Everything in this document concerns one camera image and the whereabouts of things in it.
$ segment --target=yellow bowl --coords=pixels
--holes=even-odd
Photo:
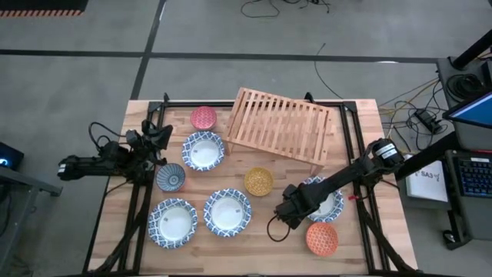
[[[254,196],[265,196],[271,192],[274,176],[264,168],[252,168],[244,177],[244,186]]]

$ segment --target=bowl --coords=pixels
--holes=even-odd
[[[198,131],[207,131],[214,128],[217,114],[212,107],[198,107],[191,113],[190,121]]]
[[[148,234],[165,249],[178,249],[196,232],[196,209],[184,199],[166,199],[148,216]]]
[[[325,180],[325,177],[312,177],[303,181],[304,184],[310,185]],[[341,190],[330,193],[328,198],[320,204],[320,208],[308,215],[307,217],[314,222],[332,222],[341,214],[344,209],[344,196]]]
[[[165,192],[176,192],[185,183],[185,170],[179,164],[162,166],[155,176],[157,186]]]
[[[307,229],[306,244],[316,255],[332,255],[338,247],[337,231],[328,223],[316,222]]]
[[[181,156],[184,163],[199,172],[214,169],[224,160],[224,143],[213,132],[196,132],[184,141]]]
[[[261,167],[252,168],[244,177],[244,187],[254,196],[265,196],[271,192],[274,176]]]
[[[206,201],[204,220],[215,235],[233,237],[246,228],[251,220],[251,203],[237,189],[214,192]]]

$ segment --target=red patterned bowl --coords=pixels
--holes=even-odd
[[[306,243],[314,254],[327,257],[337,250],[337,231],[328,223],[316,222],[307,229]]]
[[[214,128],[217,122],[217,114],[213,108],[202,106],[191,113],[190,120],[198,131],[207,131]]]

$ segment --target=monitor screen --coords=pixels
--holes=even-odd
[[[450,113],[449,118],[492,127],[492,92]]]

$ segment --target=power strip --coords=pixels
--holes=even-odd
[[[413,116],[415,116],[431,134],[435,135],[443,128],[443,126],[439,125],[435,117],[422,108],[418,108]]]

